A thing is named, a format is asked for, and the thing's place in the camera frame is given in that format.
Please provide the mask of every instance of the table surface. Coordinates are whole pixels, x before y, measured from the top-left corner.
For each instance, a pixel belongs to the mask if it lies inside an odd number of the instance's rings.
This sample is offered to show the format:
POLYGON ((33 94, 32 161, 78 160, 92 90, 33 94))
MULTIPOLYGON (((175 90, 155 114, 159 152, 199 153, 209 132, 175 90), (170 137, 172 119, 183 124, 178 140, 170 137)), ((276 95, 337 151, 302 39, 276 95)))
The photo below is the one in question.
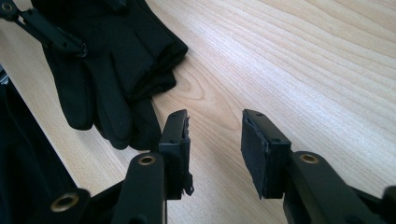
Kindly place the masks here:
MULTIPOLYGON (((16 1, 27 9, 28 1, 16 1)), ((190 50, 177 86, 154 97, 191 117, 195 192, 169 202, 170 223, 286 223, 260 201, 240 152, 242 110, 265 114, 292 142, 374 196, 396 184, 396 1, 148 0, 190 50)), ((0 21, 0 63, 79 187, 122 180, 136 151, 118 151, 64 118, 40 44, 0 21)))

